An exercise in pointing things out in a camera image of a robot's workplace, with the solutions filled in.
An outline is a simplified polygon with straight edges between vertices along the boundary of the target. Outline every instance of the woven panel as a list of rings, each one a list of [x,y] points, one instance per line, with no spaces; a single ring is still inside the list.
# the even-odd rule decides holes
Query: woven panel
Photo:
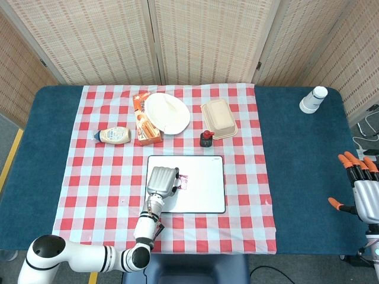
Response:
[[[57,80],[0,13],[0,110],[24,127],[34,95]]]
[[[8,2],[67,83],[157,83],[140,0]]]
[[[340,16],[346,0],[287,0],[280,5],[253,83],[293,86]]]
[[[356,1],[303,85],[337,89],[348,117],[379,98],[379,2]]]
[[[250,81],[271,4],[271,0],[156,0],[166,84]]]

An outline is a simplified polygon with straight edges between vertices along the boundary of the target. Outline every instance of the blue cap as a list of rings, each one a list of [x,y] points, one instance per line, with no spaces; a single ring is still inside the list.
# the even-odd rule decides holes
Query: blue cap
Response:
[[[99,141],[101,142],[101,140],[100,140],[100,131],[97,132],[97,133],[94,135],[94,137],[95,137],[96,140],[99,140]]]

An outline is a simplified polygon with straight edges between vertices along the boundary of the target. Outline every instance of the blue tablecloth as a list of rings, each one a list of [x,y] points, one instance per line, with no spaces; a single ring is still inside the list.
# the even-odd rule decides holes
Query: blue tablecloth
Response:
[[[340,94],[300,111],[311,88],[255,88],[272,196],[278,253],[355,254],[366,226],[333,209],[329,196],[353,203],[337,154],[355,152]],[[36,94],[0,201],[0,249],[27,249],[54,223],[81,86]]]

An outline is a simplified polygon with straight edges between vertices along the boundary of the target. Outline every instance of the small black bottle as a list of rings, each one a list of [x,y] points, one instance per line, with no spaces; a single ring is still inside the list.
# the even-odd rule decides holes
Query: small black bottle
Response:
[[[205,130],[200,134],[200,146],[201,147],[211,147],[213,142],[214,132]]]

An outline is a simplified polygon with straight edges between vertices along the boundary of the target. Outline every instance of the yellow tape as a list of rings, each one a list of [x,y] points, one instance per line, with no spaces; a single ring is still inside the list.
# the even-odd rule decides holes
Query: yellow tape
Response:
[[[4,167],[3,167],[2,171],[1,171],[1,175],[0,175],[0,193],[1,193],[1,190],[2,190],[2,188],[4,186],[5,179],[7,178],[8,172],[9,172],[9,170],[11,168],[11,165],[12,165],[12,162],[13,162],[13,158],[16,155],[16,151],[17,151],[18,145],[20,144],[21,137],[23,136],[23,133],[24,133],[24,131],[22,129],[19,129],[17,131],[16,137],[14,138],[12,147],[11,147],[11,149],[9,151],[7,160],[5,161]]]
[[[97,281],[97,272],[91,272],[91,275],[89,275],[88,284],[96,284],[96,281]]]

